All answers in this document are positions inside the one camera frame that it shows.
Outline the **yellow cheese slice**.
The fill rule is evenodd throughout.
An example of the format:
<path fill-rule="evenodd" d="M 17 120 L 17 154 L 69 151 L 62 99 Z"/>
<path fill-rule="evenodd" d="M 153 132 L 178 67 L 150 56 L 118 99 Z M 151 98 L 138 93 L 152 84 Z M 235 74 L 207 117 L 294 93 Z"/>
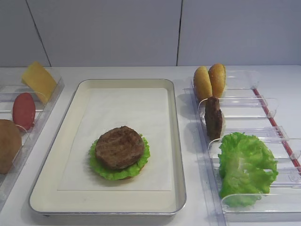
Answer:
<path fill-rule="evenodd" d="M 22 75 L 22 83 L 36 92 L 43 105 L 48 103 L 57 85 L 51 74 L 37 61 L 27 67 Z"/>

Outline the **brown meat patty on tray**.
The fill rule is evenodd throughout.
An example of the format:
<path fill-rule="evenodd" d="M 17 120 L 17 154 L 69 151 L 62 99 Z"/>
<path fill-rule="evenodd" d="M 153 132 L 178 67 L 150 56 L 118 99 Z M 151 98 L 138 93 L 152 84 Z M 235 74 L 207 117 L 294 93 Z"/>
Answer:
<path fill-rule="evenodd" d="M 136 163 L 143 155 L 142 137 L 132 128 L 122 126 L 102 134 L 95 146 L 95 157 L 111 170 L 121 170 Z"/>

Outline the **upright brown meat patty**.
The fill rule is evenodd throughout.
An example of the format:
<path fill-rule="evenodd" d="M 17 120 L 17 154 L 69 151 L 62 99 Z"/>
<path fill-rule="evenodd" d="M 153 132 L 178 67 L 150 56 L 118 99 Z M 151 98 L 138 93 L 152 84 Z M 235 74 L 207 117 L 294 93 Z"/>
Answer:
<path fill-rule="evenodd" d="M 210 97 L 206 101 L 205 107 L 206 133 L 210 140 L 220 138 L 222 131 L 222 111 L 219 99 Z"/>

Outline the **green lettuce leaf on tray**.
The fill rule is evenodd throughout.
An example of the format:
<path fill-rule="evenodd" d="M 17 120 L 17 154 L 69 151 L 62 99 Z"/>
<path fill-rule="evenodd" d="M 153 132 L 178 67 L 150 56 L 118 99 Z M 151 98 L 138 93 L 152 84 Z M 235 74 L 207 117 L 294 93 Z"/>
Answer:
<path fill-rule="evenodd" d="M 101 176 L 102 178 L 108 181 L 129 179 L 137 176 L 142 170 L 142 168 L 147 164 L 148 158 L 151 156 L 150 146 L 147 139 L 142 134 L 139 134 L 139 136 L 142 138 L 144 144 L 143 154 L 136 163 L 124 169 L 108 169 L 104 167 L 96 159 L 95 147 L 96 147 L 97 140 L 95 140 L 89 150 L 89 165 L 92 171 L 94 171 L 97 175 Z"/>

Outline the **green lettuce leaf in rack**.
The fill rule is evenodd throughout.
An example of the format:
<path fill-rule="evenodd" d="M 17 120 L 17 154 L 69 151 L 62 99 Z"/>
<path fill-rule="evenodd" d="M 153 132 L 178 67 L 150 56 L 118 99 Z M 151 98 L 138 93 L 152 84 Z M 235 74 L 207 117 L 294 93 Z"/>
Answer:
<path fill-rule="evenodd" d="M 277 179 L 277 161 L 271 150 L 257 137 L 240 132 L 225 135 L 220 145 L 219 196 L 235 207 L 253 205 L 270 192 Z"/>

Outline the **red tomato slice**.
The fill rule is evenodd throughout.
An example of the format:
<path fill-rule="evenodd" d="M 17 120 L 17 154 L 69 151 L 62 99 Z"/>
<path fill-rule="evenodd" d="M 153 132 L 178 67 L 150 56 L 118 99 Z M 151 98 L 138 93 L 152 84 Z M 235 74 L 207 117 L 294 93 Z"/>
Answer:
<path fill-rule="evenodd" d="M 12 108 L 12 118 L 16 125 L 29 130 L 35 119 L 35 103 L 30 93 L 22 93 L 17 96 Z"/>

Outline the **white parchment paper sheet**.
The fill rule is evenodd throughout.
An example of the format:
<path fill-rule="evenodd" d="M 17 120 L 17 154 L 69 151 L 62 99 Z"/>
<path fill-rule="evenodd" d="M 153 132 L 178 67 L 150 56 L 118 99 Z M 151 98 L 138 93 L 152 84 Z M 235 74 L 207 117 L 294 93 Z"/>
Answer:
<path fill-rule="evenodd" d="M 121 126 L 128 126 L 147 139 L 150 158 L 138 177 L 108 181 L 92 171 L 88 152 L 102 134 Z M 166 89 L 91 89 L 58 188 L 169 191 L 173 180 L 170 135 Z"/>

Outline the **golden bun half left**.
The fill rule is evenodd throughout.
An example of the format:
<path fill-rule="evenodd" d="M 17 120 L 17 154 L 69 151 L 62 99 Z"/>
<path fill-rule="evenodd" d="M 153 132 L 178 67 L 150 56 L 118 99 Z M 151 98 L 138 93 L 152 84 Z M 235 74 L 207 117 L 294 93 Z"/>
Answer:
<path fill-rule="evenodd" d="M 209 74 L 205 66 L 198 67 L 194 72 L 193 85 L 199 101 L 213 95 Z"/>

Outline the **golden bun half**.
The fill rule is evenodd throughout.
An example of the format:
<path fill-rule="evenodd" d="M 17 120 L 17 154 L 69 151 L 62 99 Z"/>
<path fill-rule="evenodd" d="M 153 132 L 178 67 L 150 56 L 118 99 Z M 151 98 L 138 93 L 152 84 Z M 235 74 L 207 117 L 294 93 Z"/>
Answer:
<path fill-rule="evenodd" d="M 209 74 L 205 66 L 198 67 L 194 72 L 193 85 L 199 101 L 213 95 Z"/>
<path fill-rule="evenodd" d="M 226 83 L 225 66 L 220 63 L 214 64 L 209 68 L 208 74 L 212 86 L 213 96 L 216 98 L 221 98 Z"/>

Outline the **bottom bun on tray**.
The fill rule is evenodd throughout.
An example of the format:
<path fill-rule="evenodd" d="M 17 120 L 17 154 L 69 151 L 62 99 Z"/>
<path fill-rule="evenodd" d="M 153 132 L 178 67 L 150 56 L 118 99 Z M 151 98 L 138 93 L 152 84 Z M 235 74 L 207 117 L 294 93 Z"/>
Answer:
<path fill-rule="evenodd" d="M 141 175 L 143 169 L 144 167 L 139 167 L 138 165 L 134 164 L 130 167 L 119 170 L 102 169 L 99 172 L 99 175 L 108 181 L 127 180 Z"/>

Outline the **golden bun half right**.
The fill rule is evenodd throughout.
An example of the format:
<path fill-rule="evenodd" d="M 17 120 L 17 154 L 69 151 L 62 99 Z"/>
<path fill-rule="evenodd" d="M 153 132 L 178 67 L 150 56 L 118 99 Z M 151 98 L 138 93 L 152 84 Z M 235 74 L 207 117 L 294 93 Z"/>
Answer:
<path fill-rule="evenodd" d="M 216 98 L 221 98 L 226 83 L 225 66 L 220 63 L 214 64 L 209 68 L 208 74 L 212 86 L 213 96 Z"/>

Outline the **clear right divider rack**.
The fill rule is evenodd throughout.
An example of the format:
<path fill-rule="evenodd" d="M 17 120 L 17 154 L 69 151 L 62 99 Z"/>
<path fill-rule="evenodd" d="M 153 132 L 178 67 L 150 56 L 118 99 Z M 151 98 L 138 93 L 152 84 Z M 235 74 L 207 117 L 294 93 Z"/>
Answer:
<path fill-rule="evenodd" d="M 240 132 L 257 136 L 277 162 L 277 179 L 267 194 L 231 194 L 221 198 L 219 173 L 220 138 L 206 133 L 205 105 L 195 95 L 193 83 L 185 89 L 190 96 L 196 127 L 200 175 L 209 222 L 213 226 L 264 225 L 267 222 L 301 222 L 301 138 L 289 137 L 275 121 L 279 101 L 259 87 L 257 71 L 227 71 L 226 86 L 220 99 L 224 115 L 222 136 Z"/>

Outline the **clear divider rack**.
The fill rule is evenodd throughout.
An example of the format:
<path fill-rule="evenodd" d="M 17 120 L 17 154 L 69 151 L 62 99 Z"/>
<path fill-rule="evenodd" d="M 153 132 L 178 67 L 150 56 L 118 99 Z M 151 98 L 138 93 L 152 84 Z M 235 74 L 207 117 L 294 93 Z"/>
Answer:
<path fill-rule="evenodd" d="M 64 88 L 63 79 L 61 78 L 59 72 L 53 67 L 47 67 L 46 70 L 54 78 L 56 86 L 48 102 L 43 104 L 39 100 L 37 92 L 33 91 L 33 89 L 28 85 L 22 83 L 22 74 L 25 72 L 25 70 L 25 67 L 2 67 L 0 69 L 0 118 L 12 120 L 13 103 L 17 96 L 22 93 L 30 93 L 36 106 L 33 127 L 31 127 L 30 130 L 25 130 L 21 133 L 21 148 L 12 161 L 12 168 L 8 173 L 0 175 L 1 209 L 5 205 L 12 188 L 16 183 L 16 180 L 27 161 L 28 156 L 30 155 Z"/>
<path fill-rule="evenodd" d="M 267 222 L 301 222 L 301 138 L 289 137 L 275 121 L 279 101 L 259 87 L 257 71 L 227 71 L 226 86 L 220 99 L 224 115 L 222 136 L 240 132 L 257 136 L 277 162 L 277 179 L 267 194 L 231 194 L 221 198 L 219 173 L 220 138 L 206 133 L 205 105 L 195 95 L 193 83 L 185 89 L 190 96 L 196 127 L 200 175 L 209 222 L 213 226 L 264 225 Z"/>

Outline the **brown top bun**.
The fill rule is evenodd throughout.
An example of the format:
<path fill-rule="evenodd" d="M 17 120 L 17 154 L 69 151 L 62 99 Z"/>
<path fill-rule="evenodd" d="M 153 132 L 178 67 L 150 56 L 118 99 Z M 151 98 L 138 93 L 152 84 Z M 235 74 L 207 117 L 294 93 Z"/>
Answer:
<path fill-rule="evenodd" d="M 0 173 L 7 174 L 22 144 L 18 127 L 10 120 L 0 120 Z"/>

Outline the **clear left divider rack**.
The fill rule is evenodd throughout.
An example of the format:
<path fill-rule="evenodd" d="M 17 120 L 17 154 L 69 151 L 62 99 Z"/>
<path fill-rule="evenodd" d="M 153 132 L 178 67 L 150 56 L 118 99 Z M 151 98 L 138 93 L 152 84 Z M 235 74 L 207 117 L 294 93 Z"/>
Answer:
<path fill-rule="evenodd" d="M 33 127 L 31 127 L 30 130 L 25 130 L 21 133 L 21 148 L 12 161 L 12 168 L 8 173 L 0 175 L 1 209 L 5 205 L 12 188 L 16 183 L 16 180 L 27 161 L 28 156 L 30 155 L 64 88 L 63 79 L 61 78 L 59 72 L 53 67 L 47 67 L 46 70 L 54 78 L 56 86 L 48 102 L 43 104 L 39 100 L 37 92 L 33 91 L 33 89 L 28 85 L 22 83 L 22 74 L 25 72 L 25 70 L 25 67 L 2 67 L 0 69 L 0 118 L 12 120 L 13 103 L 17 96 L 22 93 L 30 93 L 36 106 Z"/>

